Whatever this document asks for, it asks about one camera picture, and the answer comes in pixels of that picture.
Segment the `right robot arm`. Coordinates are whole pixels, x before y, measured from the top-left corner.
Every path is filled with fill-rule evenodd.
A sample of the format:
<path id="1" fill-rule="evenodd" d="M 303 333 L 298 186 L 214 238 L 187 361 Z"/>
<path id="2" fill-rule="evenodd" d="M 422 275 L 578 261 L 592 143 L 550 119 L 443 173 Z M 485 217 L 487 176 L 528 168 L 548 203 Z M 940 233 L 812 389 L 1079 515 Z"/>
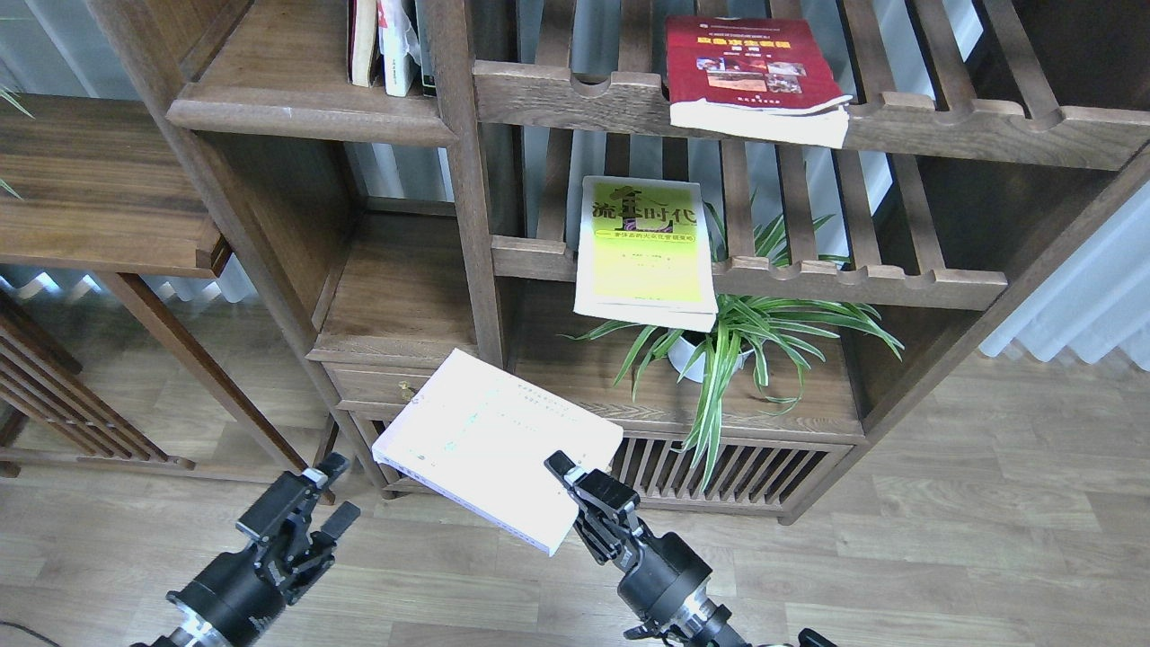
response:
<path id="1" fill-rule="evenodd" d="M 588 552 L 624 573 L 618 593 L 641 618 L 641 625 L 624 631 L 624 639 L 744 646 L 728 623 L 731 611 L 708 598 L 711 567 L 677 534 L 650 532 L 636 513 L 641 504 L 636 491 L 599 468 L 583 470 L 562 450 L 555 450 L 545 465 L 578 503 L 574 527 Z"/>

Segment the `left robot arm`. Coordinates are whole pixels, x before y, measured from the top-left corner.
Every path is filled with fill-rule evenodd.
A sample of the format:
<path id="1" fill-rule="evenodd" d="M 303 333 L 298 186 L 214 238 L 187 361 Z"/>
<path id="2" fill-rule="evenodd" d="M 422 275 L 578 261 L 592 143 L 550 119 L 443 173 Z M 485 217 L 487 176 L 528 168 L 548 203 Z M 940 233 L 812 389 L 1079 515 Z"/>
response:
<path id="1" fill-rule="evenodd" d="M 221 553 L 201 573 L 167 598 L 184 614 L 156 646 L 251 646 L 332 567 L 342 532 L 360 516 L 344 502 L 319 531 L 310 513 L 348 470 L 338 452 L 302 473 L 284 472 L 235 524 L 248 536 L 237 553 Z"/>

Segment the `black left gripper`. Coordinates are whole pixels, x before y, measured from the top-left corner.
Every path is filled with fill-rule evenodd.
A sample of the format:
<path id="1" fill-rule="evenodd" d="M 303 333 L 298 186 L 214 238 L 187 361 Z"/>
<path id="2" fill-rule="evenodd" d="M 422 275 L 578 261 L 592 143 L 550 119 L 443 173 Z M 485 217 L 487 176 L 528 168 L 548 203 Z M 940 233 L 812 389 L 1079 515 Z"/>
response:
<path id="1" fill-rule="evenodd" d="M 310 532 L 308 547 L 296 556 L 288 552 L 288 544 L 307 542 L 314 508 L 348 467 L 348 459 L 330 452 L 302 473 L 281 473 L 235 522 L 253 542 L 241 552 L 222 553 L 184 590 L 167 594 L 184 614 L 181 626 L 167 636 L 168 646 L 256 644 L 285 607 L 332 567 L 337 540 L 360 517 L 358 504 L 344 502 Z"/>

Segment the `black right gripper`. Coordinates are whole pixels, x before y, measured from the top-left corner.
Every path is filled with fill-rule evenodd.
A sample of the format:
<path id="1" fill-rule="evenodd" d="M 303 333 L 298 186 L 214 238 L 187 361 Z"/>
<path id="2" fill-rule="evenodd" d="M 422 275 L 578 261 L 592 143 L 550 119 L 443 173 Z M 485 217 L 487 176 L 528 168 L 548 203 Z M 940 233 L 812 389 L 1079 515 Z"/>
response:
<path id="1" fill-rule="evenodd" d="M 702 634 L 715 613 L 706 592 L 713 573 L 707 562 L 673 532 L 641 536 L 641 499 L 611 473 L 583 470 L 562 450 L 544 464 L 578 503 L 574 527 L 586 549 L 600 564 L 612 561 L 624 571 L 618 593 L 641 618 L 624 633 Z"/>

